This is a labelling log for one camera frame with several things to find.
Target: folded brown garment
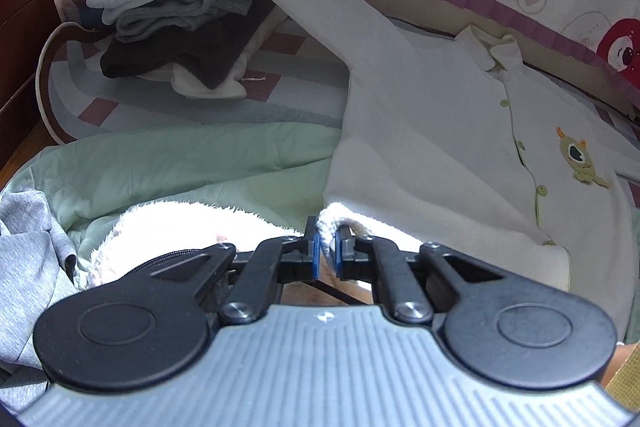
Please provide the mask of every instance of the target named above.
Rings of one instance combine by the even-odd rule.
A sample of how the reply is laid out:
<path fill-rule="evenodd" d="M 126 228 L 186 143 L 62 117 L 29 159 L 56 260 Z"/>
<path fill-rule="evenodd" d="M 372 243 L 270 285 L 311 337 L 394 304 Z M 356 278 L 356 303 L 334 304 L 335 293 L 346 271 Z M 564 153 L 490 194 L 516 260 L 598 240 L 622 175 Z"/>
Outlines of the folded brown garment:
<path fill-rule="evenodd" d="M 194 31 L 167 26 L 143 41 L 124 44 L 111 39 L 100 58 L 102 73 L 109 78 L 136 76 L 176 62 L 213 89 L 273 8 L 271 0 L 254 0 L 247 15 L 229 13 Z"/>

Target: wooden furniture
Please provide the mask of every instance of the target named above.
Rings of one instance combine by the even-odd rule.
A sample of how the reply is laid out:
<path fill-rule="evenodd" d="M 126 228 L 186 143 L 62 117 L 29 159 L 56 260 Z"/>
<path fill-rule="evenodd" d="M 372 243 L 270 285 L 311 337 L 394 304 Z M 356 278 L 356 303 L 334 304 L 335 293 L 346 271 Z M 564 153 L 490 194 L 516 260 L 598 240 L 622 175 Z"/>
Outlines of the wooden furniture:
<path fill-rule="evenodd" d="M 58 24 L 53 0 L 0 0 L 0 165 L 38 121 L 33 77 Z"/>

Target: gray heather garment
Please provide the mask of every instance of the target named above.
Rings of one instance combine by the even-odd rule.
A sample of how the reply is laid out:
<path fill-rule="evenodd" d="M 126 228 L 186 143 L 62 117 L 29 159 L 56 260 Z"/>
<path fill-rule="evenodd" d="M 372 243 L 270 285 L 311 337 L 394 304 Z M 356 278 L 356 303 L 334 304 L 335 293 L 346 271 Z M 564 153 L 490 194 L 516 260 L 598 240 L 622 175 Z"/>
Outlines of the gray heather garment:
<path fill-rule="evenodd" d="M 76 293 L 62 266 L 73 268 L 74 245 L 39 190 L 0 200 L 0 402 L 19 412 L 46 388 L 33 349 L 33 327 L 53 303 Z"/>
<path fill-rule="evenodd" d="M 124 11 L 116 20 L 115 38 L 142 41 L 164 26 L 194 31 L 227 12 L 246 15 L 253 0 L 155 0 Z"/>

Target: wooden floor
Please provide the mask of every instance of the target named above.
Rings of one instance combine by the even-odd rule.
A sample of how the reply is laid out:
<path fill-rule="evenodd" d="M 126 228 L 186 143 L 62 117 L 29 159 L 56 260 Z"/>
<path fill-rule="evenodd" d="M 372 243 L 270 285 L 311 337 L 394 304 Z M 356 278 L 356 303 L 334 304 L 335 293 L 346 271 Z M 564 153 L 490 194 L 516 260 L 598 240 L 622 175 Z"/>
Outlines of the wooden floor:
<path fill-rule="evenodd" d="M 45 147 L 55 144 L 56 142 L 54 142 L 46 127 L 44 127 L 42 120 L 40 120 L 0 170 L 0 188 L 4 187 L 18 169 L 37 153 Z"/>

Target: black circular joint cover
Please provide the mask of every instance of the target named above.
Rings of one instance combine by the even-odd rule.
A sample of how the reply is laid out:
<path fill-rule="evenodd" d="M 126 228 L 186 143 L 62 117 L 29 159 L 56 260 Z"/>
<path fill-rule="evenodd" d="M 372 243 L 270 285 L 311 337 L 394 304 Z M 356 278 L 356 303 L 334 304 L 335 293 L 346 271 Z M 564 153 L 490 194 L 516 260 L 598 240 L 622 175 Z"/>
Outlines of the black circular joint cover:
<path fill-rule="evenodd" d="M 476 375 L 538 391 L 599 377 L 616 343 L 613 323 L 601 309 L 514 275 L 464 285 L 442 335 Z"/>
<path fill-rule="evenodd" d="M 140 274 L 57 302 L 36 322 L 33 342 L 51 380 L 121 392 L 186 368 L 209 343 L 209 327 L 187 288 Z"/>

